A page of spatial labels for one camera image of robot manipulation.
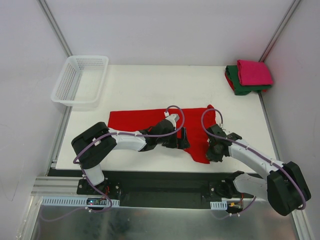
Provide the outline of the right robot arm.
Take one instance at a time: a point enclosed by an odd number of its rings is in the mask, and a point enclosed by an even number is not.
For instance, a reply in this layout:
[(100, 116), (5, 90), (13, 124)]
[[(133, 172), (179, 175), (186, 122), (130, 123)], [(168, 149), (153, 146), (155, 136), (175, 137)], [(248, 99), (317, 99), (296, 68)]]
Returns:
[(268, 201), (280, 215), (287, 216), (294, 210), (304, 210), (311, 192), (300, 167), (290, 161), (284, 163), (272, 159), (251, 147), (240, 135), (226, 134), (217, 124), (205, 129), (209, 147), (206, 157), (211, 162), (221, 162), (231, 157), (254, 170), (254, 177), (236, 171), (216, 187), (216, 194), (231, 199), (239, 194), (249, 194)]

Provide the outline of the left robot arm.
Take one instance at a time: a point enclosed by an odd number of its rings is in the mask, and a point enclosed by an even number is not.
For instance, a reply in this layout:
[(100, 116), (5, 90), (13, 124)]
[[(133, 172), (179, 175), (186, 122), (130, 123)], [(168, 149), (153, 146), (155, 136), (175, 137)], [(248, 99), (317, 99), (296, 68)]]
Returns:
[(169, 116), (155, 126), (138, 131), (119, 131), (98, 122), (71, 141), (76, 161), (87, 177), (88, 188), (96, 195), (103, 193), (106, 182), (100, 163), (115, 150), (147, 152), (161, 145), (170, 149), (188, 149), (185, 127), (177, 129), (177, 120)]

